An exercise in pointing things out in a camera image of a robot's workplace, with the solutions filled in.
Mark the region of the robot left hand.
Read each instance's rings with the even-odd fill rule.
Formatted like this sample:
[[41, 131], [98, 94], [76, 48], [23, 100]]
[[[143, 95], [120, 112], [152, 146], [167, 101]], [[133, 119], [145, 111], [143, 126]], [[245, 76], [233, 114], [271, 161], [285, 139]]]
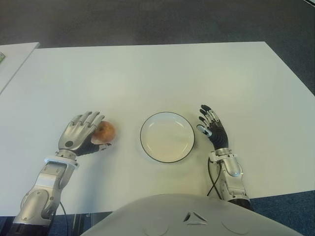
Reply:
[[92, 136], [103, 119], [104, 115], [100, 112], [86, 112], [75, 116], [59, 139], [56, 156], [75, 159], [76, 156], [92, 154], [110, 147], [110, 143], [92, 143]]

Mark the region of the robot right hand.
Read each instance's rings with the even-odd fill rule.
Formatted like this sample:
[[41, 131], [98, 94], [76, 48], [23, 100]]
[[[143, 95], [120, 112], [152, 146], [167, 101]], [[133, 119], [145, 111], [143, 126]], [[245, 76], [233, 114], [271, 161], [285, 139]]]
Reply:
[[196, 128], [206, 135], [214, 149], [228, 148], [228, 136], [217, 114], [207, 105], [201, 105], [199, 120], [203, 123]]

